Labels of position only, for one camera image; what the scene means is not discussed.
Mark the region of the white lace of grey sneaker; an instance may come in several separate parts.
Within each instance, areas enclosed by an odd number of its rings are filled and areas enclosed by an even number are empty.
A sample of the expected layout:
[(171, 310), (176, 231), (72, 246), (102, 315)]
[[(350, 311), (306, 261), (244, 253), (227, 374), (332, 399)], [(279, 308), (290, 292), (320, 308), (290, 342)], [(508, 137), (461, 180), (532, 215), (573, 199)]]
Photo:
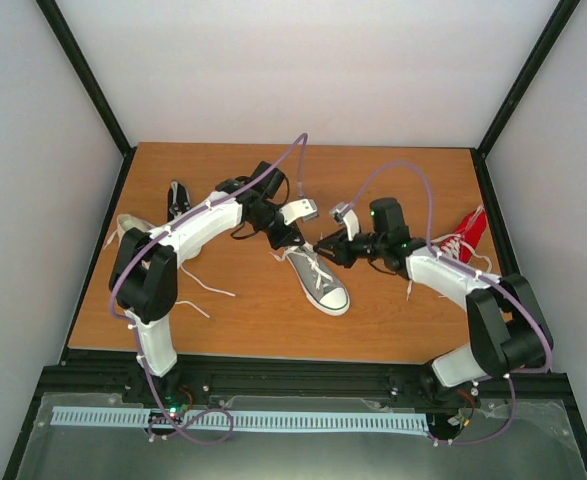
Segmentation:
[(271, 256), (278, 262), (287, 260), (304, 288), (313, 286), (315, 290), (322, 290), (333, 281), (332, 275), (321, 267), (318, 256), (307, 244), (287, 247), (281, 255), (272, 253)]

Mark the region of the grey low-top sneaker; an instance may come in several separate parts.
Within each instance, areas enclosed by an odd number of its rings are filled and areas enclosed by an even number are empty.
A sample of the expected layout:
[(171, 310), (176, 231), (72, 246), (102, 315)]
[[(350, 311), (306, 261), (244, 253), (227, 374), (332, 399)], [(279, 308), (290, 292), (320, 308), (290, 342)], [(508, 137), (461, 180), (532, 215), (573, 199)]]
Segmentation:
[(333, 274), (309, 244), (289, 247), (283, 253), (301, 285), (307, 300), (329, 316), (341, 316), (350, 307), (344, 284)]

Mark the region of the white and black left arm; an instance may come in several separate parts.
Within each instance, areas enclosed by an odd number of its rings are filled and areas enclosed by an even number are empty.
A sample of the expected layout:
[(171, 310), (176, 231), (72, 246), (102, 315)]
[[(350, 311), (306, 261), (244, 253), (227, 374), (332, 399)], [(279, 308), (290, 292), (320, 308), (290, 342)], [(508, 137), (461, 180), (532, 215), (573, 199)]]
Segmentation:
[(227, 179), (199, 205), (148, 231), (124, 234), (109, 280), (109, 306), (124, 310), (136, 332), (138, 362), (150, 374), (145, 388), (159, 402), (174, 400), (181, 378), (171, 371), (177, 362), (169, 312), (178, 296), (178, 270), (202, 247), (227, 230), (249, 224), (279, 249), (304, 243), (296, 221), (314, 215), (314, 202), (301, 198), (276, 204), (273, 197), (286, 180), (275, 166), (262, 162), (250, 177)]

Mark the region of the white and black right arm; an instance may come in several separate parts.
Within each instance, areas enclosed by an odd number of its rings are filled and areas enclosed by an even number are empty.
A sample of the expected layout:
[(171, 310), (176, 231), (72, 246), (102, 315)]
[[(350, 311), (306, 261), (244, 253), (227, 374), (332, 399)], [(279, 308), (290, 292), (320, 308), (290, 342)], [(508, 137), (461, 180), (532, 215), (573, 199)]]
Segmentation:
[(389, 273), (424, 285), (467, 315), (467, 344), (431, 360), (425, 386), (432, 392), (483, 378), (506, 377), (521, 368), (545, 372), (551, 340), (530, 284), (520, 275), (499, 277), (454, 260), (411, 236), (394, 198), (369, 205), (373, 229), (359, 230), (357, 217), (340, 204), (332, 211), (340, 230), (318, 241), (316, 253), (345, 268), (356, 260), (380, 260)]

